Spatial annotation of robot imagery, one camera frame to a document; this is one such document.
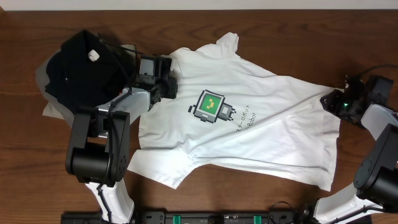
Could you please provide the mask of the white robot print t-shirt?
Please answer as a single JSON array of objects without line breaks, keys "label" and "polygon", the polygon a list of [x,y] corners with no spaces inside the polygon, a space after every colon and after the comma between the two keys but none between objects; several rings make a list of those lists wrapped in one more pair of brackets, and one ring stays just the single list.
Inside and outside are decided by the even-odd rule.
[{"label": "white robot print t-shirt", "polygon": [[340,120],[320,100],[332,88],[241,58],[238,40],[172,52],[177,96],[141,115],[128,169],[173,189],[213,164],[330,190]]}]

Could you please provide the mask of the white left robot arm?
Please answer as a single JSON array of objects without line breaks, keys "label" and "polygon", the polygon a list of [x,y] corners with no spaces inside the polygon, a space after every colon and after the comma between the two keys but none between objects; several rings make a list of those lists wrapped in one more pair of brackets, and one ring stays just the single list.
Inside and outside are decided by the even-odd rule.
[{"label": "white left robot arm", "polygon": [[177,96],[175,60],[145,56],[127,87],[111,101],[75,113],[65,167],[85,184],[100,205],[98,213],[64,213],[62,223],[131,223],[134,202],[124,176],[130,163],[130,125],[164,98]]}]

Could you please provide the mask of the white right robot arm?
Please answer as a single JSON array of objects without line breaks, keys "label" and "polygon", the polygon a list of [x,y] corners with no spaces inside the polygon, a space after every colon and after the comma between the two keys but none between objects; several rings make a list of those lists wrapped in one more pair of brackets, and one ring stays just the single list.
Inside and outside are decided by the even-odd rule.
[{"label": "white right robot arm", "polygon": [[354,181],[307,208],[304,223],[370,223],[373,213],[397,213],[397,112],[386,103],[393,80],[372,75],[346,81],[344,91],[321,98],[323,109],[368,130],[375,145]]}]

